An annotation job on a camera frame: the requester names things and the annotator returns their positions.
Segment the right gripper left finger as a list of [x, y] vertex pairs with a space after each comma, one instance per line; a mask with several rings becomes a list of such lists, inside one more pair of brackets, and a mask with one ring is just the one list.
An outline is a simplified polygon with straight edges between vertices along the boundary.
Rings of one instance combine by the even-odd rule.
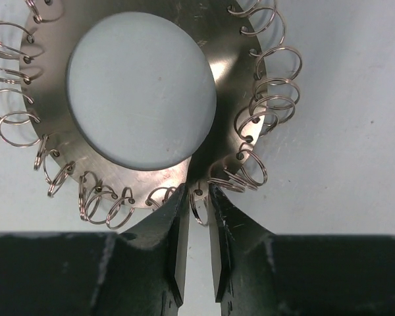
[[188, 188], [126, 232], [0, 234], [0, 315], [176, 315]]

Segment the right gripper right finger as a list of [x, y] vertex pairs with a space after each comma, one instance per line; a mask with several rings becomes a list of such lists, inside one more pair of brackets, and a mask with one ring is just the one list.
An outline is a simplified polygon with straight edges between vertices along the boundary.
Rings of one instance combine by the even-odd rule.
[[395, 315], [395, 236], [274, 234], [209, 188], [222, 315]]

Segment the metal disc with keyrings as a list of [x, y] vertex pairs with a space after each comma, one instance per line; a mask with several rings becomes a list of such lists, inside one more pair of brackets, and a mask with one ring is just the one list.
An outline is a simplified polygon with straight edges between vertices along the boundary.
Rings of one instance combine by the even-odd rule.
[[[207, 201], [210, 185], [235, 192], [260, 187], [244, 164], [255, 158], [260, 137], [294, 116], [301, 96], [267, 91], [269, 86], [295, 86], [300, 73], [267, 76], [265, 58], [286, 46], [262, 50], [249, 19], [259, 11], [267, 13], [268, 23], [282, 18], [276, 4], [256, 1], [243, 9], [235, 1], [28, 1], [27, 7], [20, 45], [0, 40], [0, 58], [19, 63], [18, 70], [0, 67], [0, 82], [24, 101], [18, 124], [31, 123], [38, 136], [34, 168], [44, 169], [48, 157], [59, 164], [59, 172], [46, 178], [49, 197], [73, 178], [80, 218], [116, 230], [129, 220], [120, 214], [121, 207], [129, 215], [137, 208], [156, 210], [182, 183], [189, 186], [191, 206]], [[112, 162], [86, 140], [70, 112], [66, 80], [72, 53], [96, 23], [118, 13], [171, 21], [200, 46], [211, 65], [217, 94], [214, 123], [200, 148], [175, 166], [136, 171]]]

